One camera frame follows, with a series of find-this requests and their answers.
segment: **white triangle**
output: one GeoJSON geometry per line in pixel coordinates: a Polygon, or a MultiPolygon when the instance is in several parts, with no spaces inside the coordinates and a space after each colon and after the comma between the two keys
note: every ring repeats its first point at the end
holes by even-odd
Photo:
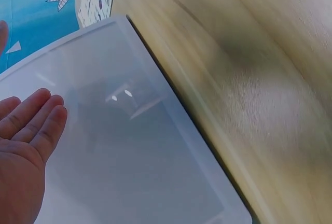
{"type": "Polygon", "coordinates": [[[19,51],[21,49],[22,48],[21,48],[20,41],[17,41],[10,49],[8,49],[6,54],[13,53],[13,52],[19,51]]]}

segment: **blue paper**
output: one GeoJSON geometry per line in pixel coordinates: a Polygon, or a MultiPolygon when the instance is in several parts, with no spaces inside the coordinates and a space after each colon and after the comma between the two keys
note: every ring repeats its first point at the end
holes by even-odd
{"type": "Polygon", "coordinates": [[[0,19],[9,26],[9,40],[0,57],[0,73],[79,29],[75,0],[1,0],[0,19]]]}

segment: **clear plastic lid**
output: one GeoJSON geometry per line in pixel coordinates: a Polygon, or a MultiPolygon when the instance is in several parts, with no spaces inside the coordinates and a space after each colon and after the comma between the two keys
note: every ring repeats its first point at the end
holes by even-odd
{"type": "Polygon", "coordinates": [[[75,32],[0,75],[68,121],[36,223],[247,224],[251,217],[126,17],[75,32]]]}

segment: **wooden table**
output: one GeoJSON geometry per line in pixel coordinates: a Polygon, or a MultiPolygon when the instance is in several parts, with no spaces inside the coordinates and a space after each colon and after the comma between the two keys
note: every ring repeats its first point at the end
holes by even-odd
{"type": "Polygon", "coordinates": [[[261,223],[332,223],[332,1],[114,0],[261,223]]]}

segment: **hand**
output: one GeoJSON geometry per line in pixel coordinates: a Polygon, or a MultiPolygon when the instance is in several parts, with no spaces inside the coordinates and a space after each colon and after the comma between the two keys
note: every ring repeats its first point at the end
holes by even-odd
{"type": "MultiPolygon", "coordinates": [[[[8,26],[0,21],[0,55],[8,26]]],[[[45,165],[67,120],[63,99],[39,89],[24,102],[0,101],[0,222],[35,221],[45,191],[45,165]]]]}

